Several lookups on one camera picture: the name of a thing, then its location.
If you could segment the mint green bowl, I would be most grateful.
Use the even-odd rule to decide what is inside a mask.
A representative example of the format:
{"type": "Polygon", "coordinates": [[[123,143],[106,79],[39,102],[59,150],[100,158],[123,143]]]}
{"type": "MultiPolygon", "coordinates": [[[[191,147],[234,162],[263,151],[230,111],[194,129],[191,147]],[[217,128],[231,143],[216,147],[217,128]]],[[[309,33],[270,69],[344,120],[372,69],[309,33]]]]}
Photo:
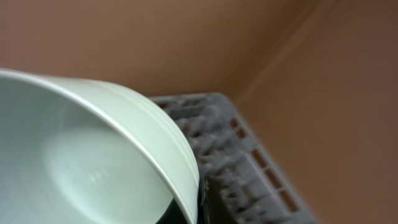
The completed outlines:
{"type": "Polygon", "coordinates": [[[196,223],[176,123],[125,86],[1,70],[2,223],[196,223]]]}

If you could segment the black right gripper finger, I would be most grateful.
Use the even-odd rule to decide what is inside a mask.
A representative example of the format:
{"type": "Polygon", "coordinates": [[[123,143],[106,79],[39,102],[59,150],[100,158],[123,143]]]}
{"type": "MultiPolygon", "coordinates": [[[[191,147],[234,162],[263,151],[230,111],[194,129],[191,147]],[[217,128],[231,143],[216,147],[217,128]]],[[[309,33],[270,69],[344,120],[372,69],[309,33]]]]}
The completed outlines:
{"type": "MultiPolygon", "coordinates": [[[[208,214],[208,181],[201,179],[197,198],[197,224],[210,224],[208,214]]],[[[173,199],[156,224],[188,224],[178,203],[173,199]]]]}

